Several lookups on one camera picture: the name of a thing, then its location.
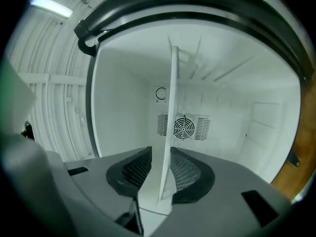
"fluorescent light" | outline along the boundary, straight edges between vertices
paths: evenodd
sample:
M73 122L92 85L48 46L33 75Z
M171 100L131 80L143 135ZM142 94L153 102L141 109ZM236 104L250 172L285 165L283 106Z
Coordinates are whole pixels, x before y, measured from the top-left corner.
M31 5L50 10L66 18L69 18L73 13L69 8L52 0L32 0Z

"ventilation grille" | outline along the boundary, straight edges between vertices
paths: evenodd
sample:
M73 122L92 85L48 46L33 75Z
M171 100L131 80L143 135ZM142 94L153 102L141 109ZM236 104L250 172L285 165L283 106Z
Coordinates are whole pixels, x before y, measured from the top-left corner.
M162 136L167 136L167 126L168 126L168 114L158 115L157 133Z
M197 119L197 130L194 137L195 140L206 140L208 135L208 129L211 120L208 118L198 118Z
M188 139L194 133L194 124L184 115L184 118L179 118L175 121L173 133L179 139Z
M170 169L176 181L177 192L192 185L201 175L195 164L172 151Z
M148 152L123 167L123 178L141 188L152 167L152 153Z

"fan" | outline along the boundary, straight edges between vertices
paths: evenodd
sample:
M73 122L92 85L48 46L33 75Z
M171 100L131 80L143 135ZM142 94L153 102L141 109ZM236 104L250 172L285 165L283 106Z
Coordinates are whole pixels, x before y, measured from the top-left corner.
M183 118L179 118L175 121L173 133L179 139L188 139L194 133L194 124L183 115Z

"vent slot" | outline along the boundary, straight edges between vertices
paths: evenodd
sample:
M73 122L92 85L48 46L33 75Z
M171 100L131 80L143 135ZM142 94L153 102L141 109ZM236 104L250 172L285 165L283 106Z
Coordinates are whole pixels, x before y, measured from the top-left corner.
M168 114L158 115L157 133L161 136L167 136Z
M89 169L87 169L86 167L79 167L79 168L69 169L68 173L69 173L69 175L73 176L73 175L77 175L80 173L84 173L86 171L89 171Z
M197 130L194 137L195 140L206 140L209 130L209 125L211 120L208 118L198 118L197 119Z
M261 227L265 227L278 216L278 213L257 191L243 192L241 195L259 221Z

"wooden panel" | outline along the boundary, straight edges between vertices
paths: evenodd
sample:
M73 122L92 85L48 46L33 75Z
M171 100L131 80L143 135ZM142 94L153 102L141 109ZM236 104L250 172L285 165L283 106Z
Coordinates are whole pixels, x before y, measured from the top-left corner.
M316 168L316 73L302 89L301 119L293 150L301 166L286 162L272 184L290 200L303 189Z

